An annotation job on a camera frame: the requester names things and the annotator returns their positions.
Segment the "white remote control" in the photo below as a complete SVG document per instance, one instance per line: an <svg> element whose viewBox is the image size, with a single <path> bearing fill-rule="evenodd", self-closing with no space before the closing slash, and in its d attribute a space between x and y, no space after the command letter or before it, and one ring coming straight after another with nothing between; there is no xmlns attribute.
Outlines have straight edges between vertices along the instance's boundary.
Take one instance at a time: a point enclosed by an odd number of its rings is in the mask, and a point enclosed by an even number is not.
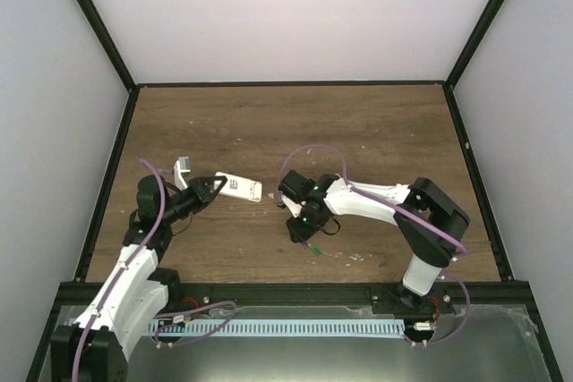
<svg viewBox="0 0 573 382"><path fill-rule="evenodd" d="M244 199L251 202L260 202L262 197L262 183L249 178L216 172L216 176L224 176L227 181L220 189L219 194L234 199Z"/></svg>

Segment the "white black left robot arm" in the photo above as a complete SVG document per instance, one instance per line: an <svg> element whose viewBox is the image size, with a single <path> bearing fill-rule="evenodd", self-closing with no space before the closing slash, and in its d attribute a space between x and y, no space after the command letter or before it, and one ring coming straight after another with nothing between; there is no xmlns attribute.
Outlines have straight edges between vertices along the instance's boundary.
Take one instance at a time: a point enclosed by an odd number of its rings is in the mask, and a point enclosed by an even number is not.
<svg viewBox="0 0 573 382"><path fill-rule="evenodd" d="M205 209L226 183L224 175L196 177L181 189L159 174L139 181L137 208L114 268L86 310L51 336L52 380L126 380L130 357L151 320L183 303L179 275L159 265L173 223Z"/></svg>

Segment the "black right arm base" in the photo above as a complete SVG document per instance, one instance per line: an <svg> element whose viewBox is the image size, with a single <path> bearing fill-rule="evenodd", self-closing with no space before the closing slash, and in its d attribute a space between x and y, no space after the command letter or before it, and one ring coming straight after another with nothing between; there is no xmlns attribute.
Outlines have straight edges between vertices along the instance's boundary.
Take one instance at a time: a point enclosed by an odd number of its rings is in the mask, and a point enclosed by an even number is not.
<svg viewBox="0 0 573 382"><path fill-rule="evenodd" d="M370 288L372 310L375 313L393 314L397 318L408 316L429 317L434 311L450 314L452 305L443 300L445 291L435 284L425 295L417 295L401 282L375 284Z"/></svg>

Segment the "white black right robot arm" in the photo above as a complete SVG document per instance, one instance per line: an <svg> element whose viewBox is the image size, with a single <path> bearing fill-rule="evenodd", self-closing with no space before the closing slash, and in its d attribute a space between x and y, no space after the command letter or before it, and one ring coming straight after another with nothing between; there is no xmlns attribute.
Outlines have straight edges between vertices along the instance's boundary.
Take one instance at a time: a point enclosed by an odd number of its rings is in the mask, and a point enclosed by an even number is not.
<svg viewBox="0 0 573 382"><path fill-rule="evenodd" d="M398 289L400 307L416 313L430 301L443 269L459 253L469 225L467 213L440 187L419 177L409 185L356 183L338 174L317 181L295 170L278 185L281 206L288 209L286 227L294 243L306 244L338 216L359 216L394 225L412 251Z"/></svg>

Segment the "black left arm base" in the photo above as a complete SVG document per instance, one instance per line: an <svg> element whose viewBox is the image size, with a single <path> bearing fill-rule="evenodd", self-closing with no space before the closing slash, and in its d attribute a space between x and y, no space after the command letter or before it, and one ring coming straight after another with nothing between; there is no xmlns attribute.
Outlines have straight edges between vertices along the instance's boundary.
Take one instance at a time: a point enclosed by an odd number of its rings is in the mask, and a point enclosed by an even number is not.
<svg viewBox="0 0 573 382"><path fill-rule="evenodd" d="M167 304L159 311L159 314L198 309L206 305L206 302L200 303L184 288L178 272L174 269L157 268L148 279L167 287Z"/></svg>

